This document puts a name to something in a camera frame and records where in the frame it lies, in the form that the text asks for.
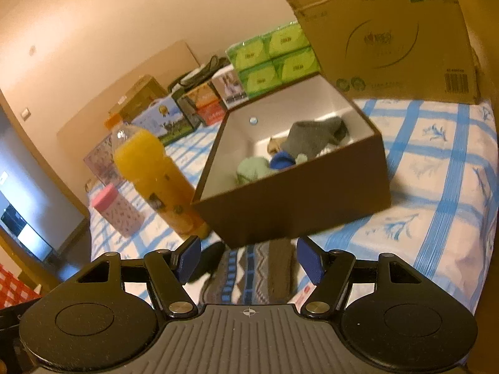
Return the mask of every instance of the product box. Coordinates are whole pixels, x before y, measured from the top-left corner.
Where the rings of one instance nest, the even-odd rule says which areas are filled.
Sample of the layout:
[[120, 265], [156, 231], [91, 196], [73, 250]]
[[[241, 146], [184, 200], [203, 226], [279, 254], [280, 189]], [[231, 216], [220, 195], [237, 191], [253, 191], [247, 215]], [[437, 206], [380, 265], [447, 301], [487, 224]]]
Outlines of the product box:
[[270, 32], [269, 56], [275, 58], [309, 45], [310, 42], [300, 24], [291, 22]]
[[220, 99], [198, 108], [198, 115], [203, 119], [206, 126], [213, 125], [224, 119], [226, 109], [220, 103]]
[[[340, 116], [350, 139], [335, 151], [246, 185], [236, 170], [269, 139], [306, 119]], [[193, 206], [231, 248], [329, 229], [390, 206], [381, 133], [318, 73], [229, 109]]]
[[195, 129], [171, 95], [155, 101], [131, 123], [151, 132], [164, 146]]
[[271, 61], [240, 72], [239, 78], [249, 97], [258, 96], [281, 84], [278, 72]]
[[186, 93], [186, 96], [196, 108], [204, 107], [219, 99], [211, 82], [205, 82], [198, 87], [193, 88]]
[[114, 164], [111, 134], [94, 147], [83, 158], [83, 162], [104, 185], [113, 184], [118, 187], [124, 181]]
[[319, 63], [311, 47], [274, 59], [274, 67], [283, 83], [288, 83], [307, 74], [320, 72]]
[[234, 44], [227, 49], [227, 56], [238, 71], [256, 66], [270, 59], [269, 40], [266, 34]]
[[248, 100], [233, 65], [225, 66], [213, 74], [211, 83], [227, 108], [235, 107]]
[[458, 0], [287, 0], [325, 77], [350, 98], [474, 103]]
[[185, 95], [184, 88], [176, 89], [172, 92], [171, 96], [194, 129], [196, 129], [201, 124], [202, 120], [196, 113], [196, 108], [191, 104], [191, 100]]
[[110, 115], [119, 113], [124, 122], [131, 122], [142, 111], [158, 98], [163, 98], [168, 93], [161, 87], [156, 79], [149, 74], [142, 76], [138, 81], [121, 97], [118, 103], [109, 111]]

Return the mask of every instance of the black cable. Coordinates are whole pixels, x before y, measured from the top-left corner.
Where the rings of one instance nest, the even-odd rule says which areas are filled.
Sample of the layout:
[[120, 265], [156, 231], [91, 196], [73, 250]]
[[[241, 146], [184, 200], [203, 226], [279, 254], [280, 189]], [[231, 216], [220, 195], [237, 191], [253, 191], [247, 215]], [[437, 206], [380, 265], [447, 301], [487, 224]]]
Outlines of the black cable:
[[201, 83], [211, 79], [213, 74], [215, 74], [219, 69], [225, 67], [229, 64], [227, 58], [219, 58], [217, 55], [211, 57], [210, 61], [206, 66], [204, 66], [199, 72], [194, 74], [194, 76], [188, 78], [186, 81], [179, 81], [181, 87], [185, 90], [189, 90]]

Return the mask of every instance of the blue checkered sheet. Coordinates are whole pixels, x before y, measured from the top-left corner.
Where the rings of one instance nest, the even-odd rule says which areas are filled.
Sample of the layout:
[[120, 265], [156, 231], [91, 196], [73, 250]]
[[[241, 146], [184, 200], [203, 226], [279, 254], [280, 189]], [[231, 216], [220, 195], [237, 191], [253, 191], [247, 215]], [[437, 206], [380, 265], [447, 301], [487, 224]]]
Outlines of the blue checkered sheet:
[[[344, 249], [361, 259], [377, 260], [379, 253], [395, 253], [475, 311], [497, 222], [497, 134], [490, 103], [469, 106], [369, 99], [357, 104], [383, 135], [392, 207], [313, 239], [326, 250]], [[166, 148], [193, 185], [200, 178], [217, 130], [218, 125], [201, 127]], [[101, 188], [94, 187], [89, 197]], [[125, 239], [91, 209], [92, 259], [106, 251], [138, 258], [181, 243], [133, 186], [125, 183], [121, 192], [144, 212], [146, 222], [140, 232]], [[203, 247], [217, 240], [212, 233]], [[300, 302], [311, 284], [303, 269], [296, 278], [293, 300]], [[251, 283], [246, 287], [245, 291], [251, 291]], [[194, 286], [188, 293], [195, 298], [199, 289]], [[140, 284], [127, 284], [127, 291], [148, 300]], [[354, 296], [362, 291], [367, 290], [358, 289]]]

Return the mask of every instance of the pink-lidded jar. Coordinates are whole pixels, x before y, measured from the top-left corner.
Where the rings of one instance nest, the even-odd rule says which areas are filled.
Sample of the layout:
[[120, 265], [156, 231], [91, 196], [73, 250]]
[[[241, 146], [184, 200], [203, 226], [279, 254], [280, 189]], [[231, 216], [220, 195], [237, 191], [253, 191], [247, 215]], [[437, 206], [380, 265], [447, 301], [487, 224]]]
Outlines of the pink-lidded jar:
[[144, 223], [144, 215], [113, 184], [100, 190], [91, 205], [124, 237], [132, 236]]

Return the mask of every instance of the plastic bottle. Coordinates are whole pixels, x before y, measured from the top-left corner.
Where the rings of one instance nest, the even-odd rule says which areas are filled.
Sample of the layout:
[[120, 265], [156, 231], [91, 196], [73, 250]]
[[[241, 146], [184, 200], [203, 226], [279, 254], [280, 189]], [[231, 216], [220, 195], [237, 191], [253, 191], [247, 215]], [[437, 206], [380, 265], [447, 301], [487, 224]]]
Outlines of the plastic bottle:
[[[106, 126], [114, 123], [110, 120]], [[180, 237], [208, 236], [209, 226], [191, 206], [193, 186], [165, 155], [158, 138], [134, 125], [115, 125], [111, 142], [114, 162], [121, 175]]]

